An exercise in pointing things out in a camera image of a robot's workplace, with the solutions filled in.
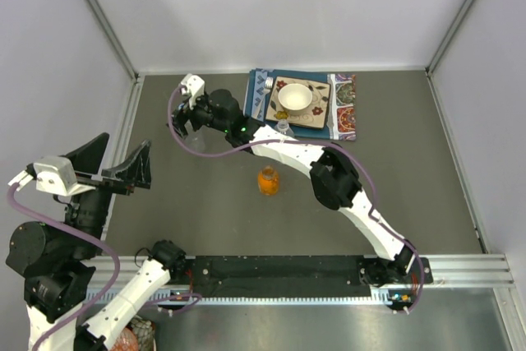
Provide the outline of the orange juice bottle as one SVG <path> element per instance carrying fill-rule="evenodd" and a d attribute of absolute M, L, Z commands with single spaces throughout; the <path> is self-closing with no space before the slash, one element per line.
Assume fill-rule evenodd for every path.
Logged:
<path fill-rule="evenodd" d="M 279 191 L 279 173 L 272 166 L 265 166 L 257 176 L 259 190 L 266 196 L 273 196 Z"/>

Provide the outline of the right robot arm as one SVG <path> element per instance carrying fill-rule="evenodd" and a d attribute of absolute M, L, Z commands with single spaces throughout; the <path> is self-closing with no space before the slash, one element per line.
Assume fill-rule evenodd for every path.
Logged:
<path fill-rule="evenodd" d="M 327 209 L 348 219 L 383 260 L 385 275 L 405 280 L 414 266 L 423 268 L 416 247 L 395 231 L 376 208 L 377 194 L 368 195 L 360 182 L 367 171 L 345 149 L 335 143 L 298 141 L 245 116 L 228 90 L 207 94 L 202 88 L 178 86 L 168 99 L 168 129 L 174 140 L 188 153 L 186 125 L 193 130 L 208 127 L 225 135 L 230 150 L 209 157 L 224 157 L 245 151 L 272 159 L 307 176 L 315 198 Z"/>

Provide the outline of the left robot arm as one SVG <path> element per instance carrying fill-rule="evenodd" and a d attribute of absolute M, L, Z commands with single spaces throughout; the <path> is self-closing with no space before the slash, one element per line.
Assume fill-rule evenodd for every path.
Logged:
<path fill-rule="evenodd" d="M 104 132 L 68 154 L 38 159 L 9 182 L 10 206 L 31 218 L 13 232 L 6 259 L 25 280 L 30 350 L 110 350 L 150 298 L 187 273 L 185 252 L 168 240 L 156 242 L 124 288 L 78 322 L 120 271 L 118 254 L 102 240 L 113 196 L 151 186 L 151 142 L 102 169 L 108 139 Z"/>

